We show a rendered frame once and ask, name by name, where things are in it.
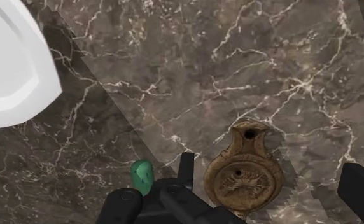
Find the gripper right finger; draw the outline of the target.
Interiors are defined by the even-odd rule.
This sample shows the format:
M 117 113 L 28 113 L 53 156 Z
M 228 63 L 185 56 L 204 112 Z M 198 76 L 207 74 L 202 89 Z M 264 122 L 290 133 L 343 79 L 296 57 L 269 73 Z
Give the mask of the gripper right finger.
M 338 196 L 364 222 L 364 167 L 345 163 L 337 189 Z

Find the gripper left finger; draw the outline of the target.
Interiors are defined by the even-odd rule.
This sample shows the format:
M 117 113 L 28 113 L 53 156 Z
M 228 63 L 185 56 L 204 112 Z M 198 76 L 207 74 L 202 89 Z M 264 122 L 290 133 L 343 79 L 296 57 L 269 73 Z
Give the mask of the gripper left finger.
M 95 224 L 246 224 L 192 192 L 194 157 L 182 153 L 178 176 L 155 180 L 145 196 L 134 187 L 109 193 Z

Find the small green rounded object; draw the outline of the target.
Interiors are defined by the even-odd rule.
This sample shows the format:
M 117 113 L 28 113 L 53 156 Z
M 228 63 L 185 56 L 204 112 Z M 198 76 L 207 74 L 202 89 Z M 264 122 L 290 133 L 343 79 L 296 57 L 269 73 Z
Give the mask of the small green rounded object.
M 137 160 L 130 167 L 132 186 L 142 196 L 149 194 L 152 184 L 155 182 L 152 163 L 149 160 Z

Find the brown clay oil lamp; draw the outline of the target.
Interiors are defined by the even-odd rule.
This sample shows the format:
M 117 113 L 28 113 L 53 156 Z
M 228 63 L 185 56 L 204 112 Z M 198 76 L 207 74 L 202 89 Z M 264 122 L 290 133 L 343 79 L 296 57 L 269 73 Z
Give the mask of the brown clay oil lamp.
M 230 130 L 232 142 L 208 165 L 204 188 L 215 205 L 225 206 L 245 220 L 279 195 L 284 174 L 265 147 L 269 126 L 245 120 Z

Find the white angular plate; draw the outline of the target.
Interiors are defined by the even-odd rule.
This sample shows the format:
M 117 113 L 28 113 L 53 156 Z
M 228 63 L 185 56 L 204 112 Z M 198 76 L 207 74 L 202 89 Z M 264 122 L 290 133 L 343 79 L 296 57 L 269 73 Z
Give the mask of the white angular plate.
M 62 93 L 50 49 L 22 0 L 0 0 L 0 128 L 24 123 Z

